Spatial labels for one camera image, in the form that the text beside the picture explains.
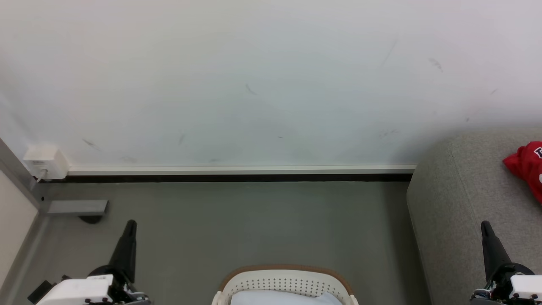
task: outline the perforated basket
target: perforated basket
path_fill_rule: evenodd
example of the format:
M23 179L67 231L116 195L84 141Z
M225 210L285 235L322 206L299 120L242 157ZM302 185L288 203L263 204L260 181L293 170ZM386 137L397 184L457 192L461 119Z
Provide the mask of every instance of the perforated basket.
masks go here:
M248 266L230 273L211 305L230 305L243 290L275 290L309 297L328 292L343 305L358 305L347 281L333 270L302 265Z

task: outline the black wheel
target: black wheel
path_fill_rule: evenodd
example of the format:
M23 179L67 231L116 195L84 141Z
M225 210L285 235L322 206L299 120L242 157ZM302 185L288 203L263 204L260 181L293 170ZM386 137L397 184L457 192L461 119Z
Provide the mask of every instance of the black wheel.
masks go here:
M79 216L79 218L88 224L95 225L100 222L102 216Z

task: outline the laundry basket rim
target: laundry basket rim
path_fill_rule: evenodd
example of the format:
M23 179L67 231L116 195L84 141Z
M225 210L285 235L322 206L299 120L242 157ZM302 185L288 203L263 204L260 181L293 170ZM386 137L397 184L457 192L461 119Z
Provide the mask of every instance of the laundry basket rim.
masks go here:
M279 264L279 265L252 265L252 266L244 266L238 269L235 269L232 271L228 276L222 281L222 284L220 285L219 291L224 291L224 288L228 284L228 282L234 278L236 275L241 274L243 272L249 272L249 271L261 271L261 270L297 270L297 271L308 271L308 272L316 272L321 274L327 274L329 276L332 276L336 278L346 289L346 292L348 292L349 295L353 295L354 292L352 291L352 288L350 288L350 285L346 281L345 278L343 278L342 275L338 274L336 271L326 268L320 268L320 267L313 267L313 266L304 266L304 265L288 265L288 264Z

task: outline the red cloth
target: red cloth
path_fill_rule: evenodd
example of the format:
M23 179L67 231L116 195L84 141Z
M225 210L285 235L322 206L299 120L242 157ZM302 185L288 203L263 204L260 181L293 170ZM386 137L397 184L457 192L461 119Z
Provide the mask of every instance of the red cloth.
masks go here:
M502 160L512 174L525 180L533 195L542 204L542 142L535 141Z

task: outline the baseboard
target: baseboard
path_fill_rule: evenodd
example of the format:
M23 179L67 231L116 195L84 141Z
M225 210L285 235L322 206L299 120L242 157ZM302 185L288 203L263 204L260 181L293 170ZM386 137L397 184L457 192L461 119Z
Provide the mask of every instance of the baseboard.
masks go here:
M415 166L72 168L41 183L410 181Z
M68 176L412 174L415 164L364 166L70 167Z

